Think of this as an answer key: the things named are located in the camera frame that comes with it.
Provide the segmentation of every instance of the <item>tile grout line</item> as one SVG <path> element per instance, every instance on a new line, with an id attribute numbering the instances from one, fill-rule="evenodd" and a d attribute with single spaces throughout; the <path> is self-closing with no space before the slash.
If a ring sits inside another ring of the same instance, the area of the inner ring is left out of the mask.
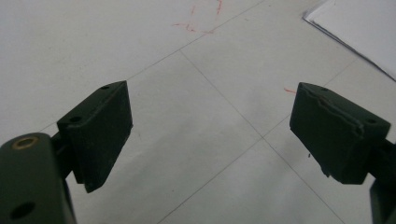
<path id="1" fill-rule="evenodd" d="M 336 217 L 338 217 L 338 219 L 340 219 L 340 221 L 341 221 L 342 223 L 346 224 L 346 223 L 344 222 L 344 220 L 341 219 L 341 218 L 335 213 L 335 211 L 332 210 L 332 208 L 331 208 L 331 207 L 330 207 L 330 206 L 329 206 L 329 205 L 317 194 L 317 192 L 314 191 L 314 190 L 311 188 L 311 186 L 309 186 L 308 183 L 305 182 L 305 180 L 303 180 L 303 178 L 291 167 L 291 165 L 285 160 L 285 158 L 283 158 L 265 138 L 263 138 L 263 139 L 264 139 L 264 141 L 268 144 L 268 146 L 270 146 L 270 148 L 276 153 L 276 155 L 279 156 L 279 157 L 289 166 L 289 168 L 290 168 L 295 174 L 297 174 L 297 176 L 305 183 L 305 185 L 306 185 L 307 187 L 309 187 L 309 188 L 312 190 L 312 192 L 314 192 L 315 195 L 317 195 L 317 197 L 318 197 L 318 198 L 319 198 L 319 199 L 320 199 L 320 200 L 332 211 L 332 213 L 333 213 Z"/>
<path id="2" fill-rule="evenodd" d="M 268 131 L 262 138 L 265 138 L 271 131 L 273 131 L 277 126 L 279 126 L 285 119 L 287 119 L 291 113 L 289 113 L 285 118 L 283 118 L 274 128 L 272 128 L 270 131 Z"/>
<path id="3" fill-rule="evenodd" d="M 241 13 L 239 13 L 239 14 L 237 14 L 237 15 L 231 17 L 230 19 L 228 19 L 228 20 L 225 21 L 224 23 L 220 24 L 219 26 L 216 26 L 213 30 L 217 30 L 218 28 L 220 28 L 220 27 L 223 26 L 224 24 L 228 23 L 229 21 L 232 21 L 232 20 L 236 19 L 237 17 L 239 17 L 239 16 L 241 16 L 242 14 L 244 14 L 244 13 L 250 11 L 251 9 L 253 9 L 254 7 L 256 7 L 256 6 L 260 5 L 260 4 L 262 4 L 262 3 L 265 2 L 265 1 L 266 1 L 266 0 L 262 0 L 262 1 L 260 1 L 259 3 L 257 3 L 256 5 L 254 5 L 254 6 L 252 6 L 252 7 L 249 7 L 249 8 L 247 8 L 247 9 L 245 9 L 245 10 L 242 11 Z M 165 57 L 161 58 L 158 62 L 153 63 L 153 64 L 147 66 L 146 68 L 142 69 L 141 71 L 137 72 L 136 74 L 132 75 L 131 77 L 127 77 L 125 80 L 128 81 L 128 80 L 132 79 L 133 77 L 136 77 L 136 76 L 142 74 L 144 71 L 148 70 L 150 67 L 154 66 L 154 65 L 157 64 L 157 63 L 162 62 L 163 60 L 165 60 L 166 58 L 172 56 L 173 54 L 175 54 L 175 53 L 178 52 L 178 51 L 181 52 L 182 49 L 186 48 L 187 46 L 189 46 L 190 44 L 196 42 L 197 40 L 201 39 L 201 38 L 204 37 L 204 36 L 206 36 L 206 34 L 197 37 L 196 39 L 192 40 L 190 43 L 188 43 L 188 44 L 184 45 L 183 47 L 181 47 L 181 48 L 179 48 L 179 49 L 173 51 L 172 53 L 166 55 Z"/>
<path id="4" fill-rule="evenodd" d="M 198 190 L 196 190 L 192 195 L 190 195 L 187 199 L 185 199 L 181 204 L 179 204 L 175 209 L 173 209 L 171 212 L 169 212 L 165 217 L 163 217 L 157 224 L 162 223 L 164 220 L 166 220 L 170 215 L 172 215 L 179 207 L 181 207 L 186 201 L 188 201 L 192 196 L 194 196 L 196 193 L 198 193 L 201 189 L 203 189 L 207 184 L 209 184 L 212 180 L 214 180 L 216 177 L 218 177 L 223 171 L 225 171 L 228 167 L 230 167 L 234 162 L 236 162 L 239 158 L 241 158 L 243 155 L 245 155 L 249 150 L 251 150 L 254 146 L 256 146 L 262 139 L 257 140 L 253 145 L 248 147 L 244 152 L 241 153 L 237 158 L 235 158 L 233 161 L 231 161 L 228 165 L 226 165 L 223 169 L 221 169 L 217 174 L 215 174 L 212 178 L 210 178 L 206 183 L 204 183 Z"/>
<path id="5" fill-rule="evenodd" d="M 190 59 L 182 52 L 180 53 L 186 58 L 187 61 L 206 79 L 206 81 L 212 86 L 212 88 L 215 89 L 216 92 L 220 94 L 220 96 L 230 105 L 233 107 L 233 109 L 250 125 L 250 127 L 259 135 L 260 138 L 263 138 L 263 136 L 257 131 L 257 129 L 239 112 L 238 109 L 223 95 L 221 91 L 204 75 L 204 73 L 201 72 L 201 70 L 192 62 Z"/>
<path id="6" fill-rule="evenodd" d="M 329 85 L 329 83 L 331 83 L 333 80 L 335 80 L 337 77 L 339 77 L 345 70 L 348 69 L 348 67 L 350 67 L 354 62 L 356 62 L 358 60 L 358 58 L 355 58 L 355 60 L 353 60 L 351 63 L 347 64 L 343 69 L 341 69 L 332 79 L 330 79 L 328 82 L 326 82 L 323 87 L 326 87 L 327 85 Z"/>

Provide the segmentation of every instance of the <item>screw hole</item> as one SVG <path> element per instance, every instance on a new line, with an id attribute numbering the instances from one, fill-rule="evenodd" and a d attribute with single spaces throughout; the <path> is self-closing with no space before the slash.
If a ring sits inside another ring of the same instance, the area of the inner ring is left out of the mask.
<path id="1" fill-rule="evenodd" d="M 23 203 L 20 206 L 14 208 L 14 210 L 12 210 L 10 214 L 11 219 L 15 220 L 26 217 L 30 213 L 32 213 L 34 209 L 35 209 L 34 203 Z"/>
<path id="2" fill-rule="evenodd" d="M 37 141 L 38 138 L 35 136 L 24 137 L 14 142 L 14 144 L 12 144 L 12 148 L 17 150 L 26 149 L 28 147 L 32 147 Z"/>
<path id="3" fill-rule="evenodd" d="M 375 119 L 367 119 L 366 121 L 367 121 L 367 123 L 370 123 L 370 124 L 375 124 L 376 123 Z"/>
<path id="4" fill-rule="evenodd" d="M 79 122 L 81 120 L 81 117 L 73 117 L 70 119 L 72 122 Z"/>

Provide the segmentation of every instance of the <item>paper sheet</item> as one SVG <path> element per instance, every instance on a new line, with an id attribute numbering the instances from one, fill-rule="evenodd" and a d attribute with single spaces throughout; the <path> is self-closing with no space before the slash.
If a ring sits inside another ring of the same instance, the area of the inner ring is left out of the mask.
<path id="1" fill-rule="evenodd" d="M 327 0 L 304 19 L 396 80 L 396 1 Z"/>

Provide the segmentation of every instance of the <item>white floor tile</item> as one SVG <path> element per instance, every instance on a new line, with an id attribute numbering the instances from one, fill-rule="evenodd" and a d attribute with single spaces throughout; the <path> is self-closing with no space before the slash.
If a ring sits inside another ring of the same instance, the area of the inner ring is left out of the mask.
<path id="1" fill-rule="evenodd" d="M 55 122 L 92 91 L 132 77 L 204 35 L 174 26 L 204 0 L 3 1 L 0 142 Z M 260 0 L 227 1 L 216 27 Z"/>
<path id="2" fill-rule="evenodd" d="M 260 141 L 193 195 L 164 223 L 342 223 Z"/>
<path id="3" fill-rule="evenodd" d="M 291 132 L 289 122 L 290 118 L 282 121 L 265 136 L 266 141 L 345 223 L 372 223 L 369 189 L 373 178 L 368 175 L 362 186 L 342 185 L 328 178 Z"/>
<path id="4" fill-rule="evenodd" d="M 304 2 L 278 2 L 264 2 L 182 50 L 262 135 L 291 111 L 293 95 L 284 88 L 324 85 L 356 58 L 302 21 Z"/>
<path id="5" fill-rule="evenodd" d="M 180 53 L 128 81 L 133 133 L 105 185 L 69 177 L 79 223 L 157 223 L 260 136 Z"/>
<path id="6" fill-rule="evenodd" d="M 396 142 L 396 82 L 358 59 L 326 87 L 390 122 L 387 139 Z"/>

